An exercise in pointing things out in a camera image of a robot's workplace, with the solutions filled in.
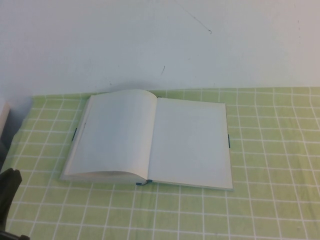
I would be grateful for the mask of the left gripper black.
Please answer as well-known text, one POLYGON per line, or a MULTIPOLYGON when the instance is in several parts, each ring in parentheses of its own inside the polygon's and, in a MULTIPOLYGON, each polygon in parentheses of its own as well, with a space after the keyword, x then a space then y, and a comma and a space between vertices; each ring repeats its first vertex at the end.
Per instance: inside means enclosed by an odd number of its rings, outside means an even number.
MULTIPOLYGON (((22 175, 18 169, 9 168, 0 174, 0 224, 3 232, 6 230, 8 213, 21 182, 22 175)), ((26 235, 1 233, 0 240, 30 240, 30 238, 26 235)))

